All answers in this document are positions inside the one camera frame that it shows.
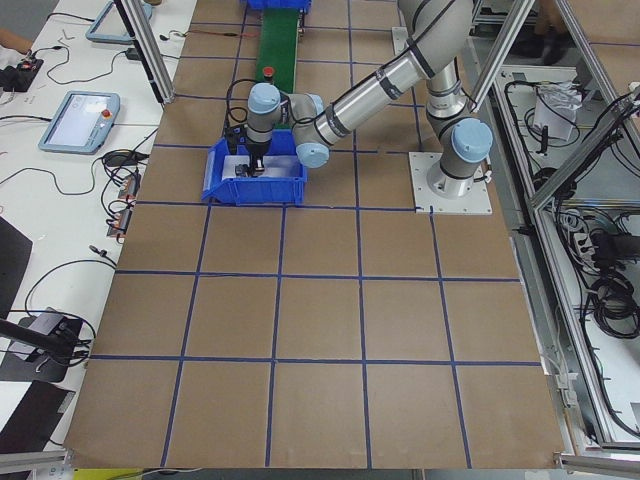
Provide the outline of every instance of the white object in bin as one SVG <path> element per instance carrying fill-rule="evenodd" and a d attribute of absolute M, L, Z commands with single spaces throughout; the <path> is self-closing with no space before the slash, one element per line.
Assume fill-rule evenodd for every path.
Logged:
<path fill-rule="evenodd" d="M 260 178 L 291 178 L 300 174 L 300 162 L 295 155 L 266 155 L 263 161 L 264 173 Z M 237 178 L 236 166 L 243 164 L 249 164 L 249 155 L 227 155 L 224 157 L 222 180 Z"/>
<path fill-rule="evenodd" d="M 571 82 L 540 85 L 537 88 L 538 100 L 533 117 L 534 130 L 542 134 L 542 129 L 546 125 L 549 127 L 549 138 L 568 141 L 575 128 L 571 122 L 576 123 L 577 111 L 582 106 L 582 95 Z"/>

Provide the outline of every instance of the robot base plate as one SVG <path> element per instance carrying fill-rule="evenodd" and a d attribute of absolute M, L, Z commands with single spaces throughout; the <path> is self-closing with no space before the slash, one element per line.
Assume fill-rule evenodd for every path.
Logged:
<path fill-rule="evenodd" d="M 438 160 L 440 153 L 409 153 L 413 199 L 417 213 L 453 214 L 453 215 L 491 215 L 491 201 L 485 182 L 474 183 L 471 191 L 464 197 L 449 200 L 436 194 L 427 184 L 427 172 Z M 483 175 L 478 167 L 476 177 Z"/>

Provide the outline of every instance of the robotic arm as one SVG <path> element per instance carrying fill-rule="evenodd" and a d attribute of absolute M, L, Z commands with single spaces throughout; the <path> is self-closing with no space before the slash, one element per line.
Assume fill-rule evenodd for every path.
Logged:
<path fill-rule="evenodd" d="M 470 117 L 454 63 L 471 28 L 473 1 L 398 0 L 398 4 L 409 33 L 407 48 L 326 109 L 315 95 L 285 95 L 269 83 L 252 88 L 246 131 L 251 174 L 264 171 L 262 157 L 276 124 L 291 126 L 302 164 L 320 167 L 329 159 L 330 146 L 426 79 L 427 116 L 444 149 L 429 172 L 429 184 L 446 198 L 467 192 L 493 142 L 490 129 Z"/>

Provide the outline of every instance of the green conveyor belt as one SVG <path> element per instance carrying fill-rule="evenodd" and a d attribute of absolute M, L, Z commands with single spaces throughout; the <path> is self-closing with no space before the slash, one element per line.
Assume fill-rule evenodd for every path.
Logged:
<path fill-rule="evenodd" d="M 267 8 L 262 16 L 256 80 L 264 81 L 262 69 L 273 67 L 276 87 L 287 93 L 295 88 L 299 14 L 293 8 Z"/>

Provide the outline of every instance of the blue crate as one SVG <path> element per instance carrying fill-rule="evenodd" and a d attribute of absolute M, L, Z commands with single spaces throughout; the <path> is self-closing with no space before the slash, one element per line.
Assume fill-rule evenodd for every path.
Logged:
<path fill-rule="evenodd" d="M 256 203 L 294 203 L 304 200 L 307 169 L 296 162 L 296 176 L 288 177 L 233 177 L 223 179 L 224 164 L 229 155 L 227 141 L 223 138 L 209 149 L 204 177 L 202 199 L 214 198 L 222 203 L 236 205 Z M 248 155 L 243 145 L 238 155 Z M 296 145 L 291 130 L 274 130 L 267 156 L 295 156 Z"/>
<path fill-rule="evenodd" d="M 249 0 L 249 6 L 256 10 L 265 8 L 295 8 L 309 13 L 311 0 Z"/>

